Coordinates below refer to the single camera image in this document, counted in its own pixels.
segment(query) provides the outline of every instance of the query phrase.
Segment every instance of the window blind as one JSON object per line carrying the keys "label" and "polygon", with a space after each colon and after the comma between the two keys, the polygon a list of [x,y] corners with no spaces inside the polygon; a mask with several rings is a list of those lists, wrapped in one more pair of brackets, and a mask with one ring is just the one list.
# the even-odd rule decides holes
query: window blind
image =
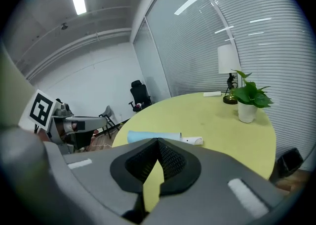
{"label": "window blind", "polygon": [[176,15],[187,1],[156,0],[147,14],[171,96],[225,92],[228,75],[218,74],[217,56],[217,48],[230,43],[225,26],[210,0],[197,0]]}
{"label": "window blind", "polygon": [[[241,68],[267,88],[265,109],[276,132],[276,158],[315,145],[315,36],[295,0],[216,0],[235,38]],[[303,169],[313,168],[305,163]]]}
{"label": "window blind", "polygon": [[136,35],[134,48],[152,102],[170,98],[161,61],[145,20]]}

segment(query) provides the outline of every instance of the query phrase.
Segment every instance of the green plant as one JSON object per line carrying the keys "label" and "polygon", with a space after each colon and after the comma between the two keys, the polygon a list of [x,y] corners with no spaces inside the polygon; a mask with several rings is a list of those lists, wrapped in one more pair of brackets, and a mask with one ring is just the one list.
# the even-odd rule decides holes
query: green plant
{"label": "green plant", "polygon": [[232,89],[232,95],[234,95],[239,102],[246,105],[254,105],[258,108],[269,108],[269,104],[273,104],[271,99],[265,94],[265,91],[263,91],[264,88],[269,86],[258,89],[255,82],[248,82],[246,80],[252,73],[245,74],[241,71],[234,71],[237,72],[245,82],[244,87]]}

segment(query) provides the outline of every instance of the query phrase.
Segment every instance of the white lampshade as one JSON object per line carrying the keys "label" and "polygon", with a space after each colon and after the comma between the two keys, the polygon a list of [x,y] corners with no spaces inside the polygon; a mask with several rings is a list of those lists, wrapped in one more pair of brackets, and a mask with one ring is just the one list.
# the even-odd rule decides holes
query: white lampshade
{"label": "white lampshade", "polygon": [[217,48],[218,73],[234,73],[233,70],[241,71],[237,52],[231,44]]}

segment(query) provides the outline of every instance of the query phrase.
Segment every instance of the white pot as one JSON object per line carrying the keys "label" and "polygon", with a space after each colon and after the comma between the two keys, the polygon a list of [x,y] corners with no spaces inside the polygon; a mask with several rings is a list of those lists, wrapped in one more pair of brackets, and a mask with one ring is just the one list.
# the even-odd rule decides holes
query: white pot
{"label": "white pot", "polygon": [[258,108],[238,101],[238,117],[244,123],[251,123],[256,118]]}

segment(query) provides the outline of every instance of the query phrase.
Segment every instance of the desk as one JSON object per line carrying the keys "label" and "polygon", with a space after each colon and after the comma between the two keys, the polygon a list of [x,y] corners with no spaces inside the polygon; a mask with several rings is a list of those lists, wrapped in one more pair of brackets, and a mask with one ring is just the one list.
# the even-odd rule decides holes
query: desk
{"label": "desk", "polygon": [[[228,154],[263,178],[272,173],[276,135],[262,109],[252,123],[238,119],[237,105],[223,103],[223,97],[186,94],[158,102],[133,116],[118,132],[113,147],[127,144],[133,131],[181,132],[182,137],[202,136],[203,147]],[[144,183],[146,210],[158,202],[163,173],[157,162]]]}

